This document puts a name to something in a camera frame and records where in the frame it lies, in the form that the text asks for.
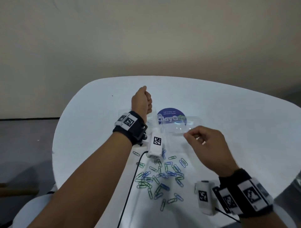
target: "fist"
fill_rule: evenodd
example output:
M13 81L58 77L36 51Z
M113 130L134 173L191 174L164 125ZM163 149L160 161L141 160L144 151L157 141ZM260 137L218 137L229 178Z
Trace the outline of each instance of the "fist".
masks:
M220 131L197 126L185 133L184 138L199 160L220 177L231 176L239 169Z
M146 91L146 86L141 87L132 97L132 111L139 114L146 123L146 115L152 112L151 95Z

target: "white wall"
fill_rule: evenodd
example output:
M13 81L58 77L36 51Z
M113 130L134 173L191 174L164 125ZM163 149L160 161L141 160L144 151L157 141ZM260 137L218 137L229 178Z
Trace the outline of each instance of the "white wall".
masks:
M0 1L0 118L58 117L90 81L301 85L299 0Z

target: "fingers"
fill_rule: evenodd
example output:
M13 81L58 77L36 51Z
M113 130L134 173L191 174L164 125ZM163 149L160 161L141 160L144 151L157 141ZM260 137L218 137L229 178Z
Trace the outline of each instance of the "fingers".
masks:
M151 100L151 95L149 92L145 91L145 95L146 95L147 100Z
M214 129L207 128L204 126L197 126L191 130L189 130L187 133L190 135L202 135L202 138L206 137L209 138L213 133Z
M185 133L184 138L187 140L187 142L191 145L194 151L197 150L197 148L200 146L200 143L196 140L195 137L192 135Z

